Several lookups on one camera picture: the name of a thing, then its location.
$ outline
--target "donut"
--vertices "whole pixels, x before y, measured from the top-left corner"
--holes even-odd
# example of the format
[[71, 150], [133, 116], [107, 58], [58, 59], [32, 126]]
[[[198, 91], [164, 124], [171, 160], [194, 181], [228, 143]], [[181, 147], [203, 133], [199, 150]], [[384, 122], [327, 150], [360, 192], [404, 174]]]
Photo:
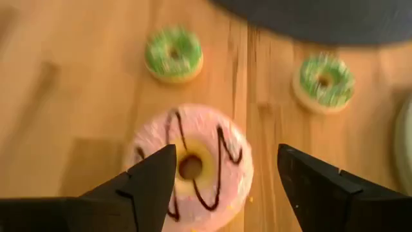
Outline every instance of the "donut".
[[162, 231], [217, 231], [230, 222], [244, 205], [254, 172], [239, 129], [206, 106], [179, 106], [137, 131], [124, 168], [166, 144], [176, 145], [177, 167]]
[[145, 50], [147, 69], [161, 82], [183, 83], [195, 78], [203, 66], [198, 38], [182, 27], [153, 35]]
[[355, 79], [346, 65], [327, 55], [305, 60], [292, 81], [298, 101], [309, 110], [329, 114], [343, 110], [352, 98]]
[[397, 116], [394, 149], [400, 181], [412, 196], [412, 97], [404, 103]]

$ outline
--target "pink donut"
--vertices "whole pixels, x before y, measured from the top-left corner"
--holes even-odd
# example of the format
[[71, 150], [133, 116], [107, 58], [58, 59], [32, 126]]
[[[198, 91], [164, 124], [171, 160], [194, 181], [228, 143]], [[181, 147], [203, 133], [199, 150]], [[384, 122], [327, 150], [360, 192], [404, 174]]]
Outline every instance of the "pink donut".
[[[240, 211], [250, 191], [254, 172], [250, 145], [220, 112], [185, 104], [137, 132], [125, 168], [169, 143], [176, 145], [178, 167], [162, 231], [217, 231]], [[184, 179], [180, 161], [193, 153], [202, 161], [200, 174]]]

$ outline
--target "wooden table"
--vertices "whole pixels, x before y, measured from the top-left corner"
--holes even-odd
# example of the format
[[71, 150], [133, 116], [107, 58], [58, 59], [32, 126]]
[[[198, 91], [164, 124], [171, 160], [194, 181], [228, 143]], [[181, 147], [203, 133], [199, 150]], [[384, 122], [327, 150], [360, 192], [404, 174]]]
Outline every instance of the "wooden table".
[[[147, 36], [198, 34], [200, 76], [166, 86], [144, 66]], [[331, 117], [300, 107], [290, 79], [305, 57], [338, 55], [353, 101]], [[300, 231], [276, 167], [277, 145], [401, 190], [393, 123], [412, 88], [412, 44], [339, 48], [248, 25], [206, 0], [0, 0], [0, 197], [79, 195], [121, 171], [133, 132], [184, 102], [239, 124], [253, 147], [253, 202], [221, 231]]]

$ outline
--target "black mat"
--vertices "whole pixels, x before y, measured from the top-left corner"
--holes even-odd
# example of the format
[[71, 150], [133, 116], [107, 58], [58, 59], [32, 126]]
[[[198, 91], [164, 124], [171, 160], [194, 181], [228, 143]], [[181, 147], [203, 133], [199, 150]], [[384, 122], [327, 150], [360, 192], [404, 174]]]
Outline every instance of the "black mat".
[[412, 0], [212, 0], [296, 39], [367, 45], [412, 38]]

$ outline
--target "donut hole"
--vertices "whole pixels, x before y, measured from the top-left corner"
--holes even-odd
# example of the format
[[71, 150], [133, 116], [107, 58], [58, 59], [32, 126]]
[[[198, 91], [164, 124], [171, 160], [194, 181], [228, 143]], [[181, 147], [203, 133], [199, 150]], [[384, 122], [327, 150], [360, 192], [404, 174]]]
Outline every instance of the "donut hole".
[[194, 180], [200, 176], [203, 169], [203, 162], [199, 158], [199, 155], [195, 153], [189, 153], [184, 157], [178, 165], [178, 171], [182, 179]]
[[317, 83], [322, 88], [329, 88], [333, 85], [333, 77], [330, 73], [321, 73], [317, 76]]
[[169, 50], [169, 55], [170, 55], [170, 57], [172, 57], [172, 59], [179, 59], [180, 58], [179, 52], [176, 48], [171, 48]]

